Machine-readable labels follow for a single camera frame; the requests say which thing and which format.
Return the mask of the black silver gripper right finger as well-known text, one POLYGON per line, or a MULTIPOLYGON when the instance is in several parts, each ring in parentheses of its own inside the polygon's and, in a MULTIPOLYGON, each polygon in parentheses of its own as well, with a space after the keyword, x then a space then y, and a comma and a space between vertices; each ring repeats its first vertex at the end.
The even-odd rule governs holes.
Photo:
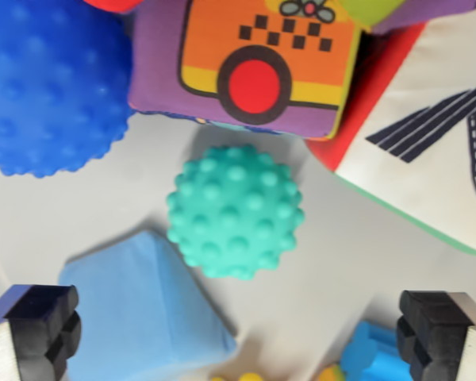
POLYGON ((397 348, 414 380, 476 381, 476 301, 464 292, 402 291, 397 348))

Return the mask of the black silver gripper left finger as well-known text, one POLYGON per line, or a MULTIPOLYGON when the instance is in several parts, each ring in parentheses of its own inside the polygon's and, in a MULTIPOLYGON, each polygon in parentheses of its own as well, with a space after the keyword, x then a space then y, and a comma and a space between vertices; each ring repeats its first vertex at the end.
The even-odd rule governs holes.
POLYGON ((11 286, 0 297, 0 380, 61 380, 82 332, 76 287, 11 286))

